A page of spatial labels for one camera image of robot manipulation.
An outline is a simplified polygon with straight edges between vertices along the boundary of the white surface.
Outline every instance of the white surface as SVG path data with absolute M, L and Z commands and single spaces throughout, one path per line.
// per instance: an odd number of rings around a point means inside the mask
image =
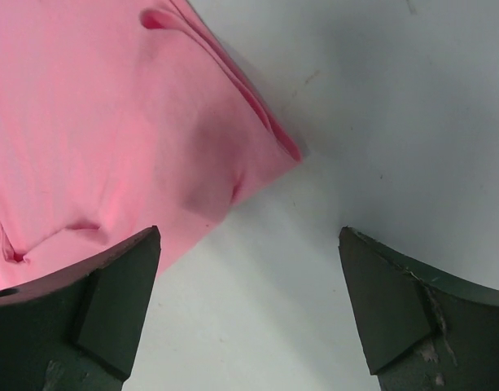
M 353 225 L 499 288 L 499 0 L 194 0 L 309 150 L 156 284 L 125 390 L 377 390 Z

